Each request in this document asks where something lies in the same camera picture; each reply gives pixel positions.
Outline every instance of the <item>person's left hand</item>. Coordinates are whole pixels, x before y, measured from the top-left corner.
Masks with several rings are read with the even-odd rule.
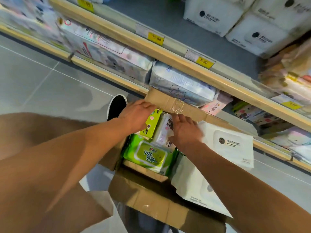
[[[147,127],[146,121],[155,109],[156,105],[141,99],[128,103],[120,113],[119,118],[124,121],[129,134],[132,134]]]

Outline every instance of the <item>forearm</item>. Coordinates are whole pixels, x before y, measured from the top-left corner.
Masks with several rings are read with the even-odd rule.
[[[35,221],[126,137],[121,119],[65,134],[0,162],[0,205],[28,209]],[[0,218],[10,217],[0,210]]]
[[[241,232],[309,231],[308,212],[205,144],[191,144],[184,153],[212,186]]]

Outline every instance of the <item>floor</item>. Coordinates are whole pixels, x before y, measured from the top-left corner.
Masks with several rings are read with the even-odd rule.
[[[0,114],[28,111],[103,122],[114,95],[124,94],[129,101],[138,99],[138,95],[122,87],[2,35],[0,59]],[[254,157],[251,174],[311,213],[310,174],[258,150]],[[113,175],[96,166],[80,183],[86,190],[107,190]],[[144,232],[155,231],[145,227]],[[227,232],[234,230],[228,227]]]

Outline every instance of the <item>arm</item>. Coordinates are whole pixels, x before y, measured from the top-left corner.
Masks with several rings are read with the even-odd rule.
[[[144,100],[118,118],[57,137],[0,162],[0,223],[4,232],[26,232],[114,145],[146,128],[156,108]]]
[[[240,232],[309,232],[311,215],[263,181],[201,142],[196,122],[173,114],[171,142],[199,169]]]

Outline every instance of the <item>price label holder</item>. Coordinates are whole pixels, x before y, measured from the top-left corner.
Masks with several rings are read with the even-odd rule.
[[[163,42],[164,42],[164,36],[145,27],[145,26],[142,26],[141,24],[139,23],[136,23],[136,34],[139,35],[139,36],[142,36],[160,46],[163,45]]]
[[[191,49],[187,50],[185,58],[207,69],[211,68],[213,64],[215,64],[215,61],[213,61],[212,59],[205,57]]]
[[[78,5],[87,11],[94,13],[93,4],[87,0],[77,0]]]
[[[284,105],[285,107],[291,110],[297,110],[303,107],[303,105],[301,105],[298,101],[284,94],[280,94],[278,96],[272,97],[271,100],[278,102],[279,104]]]

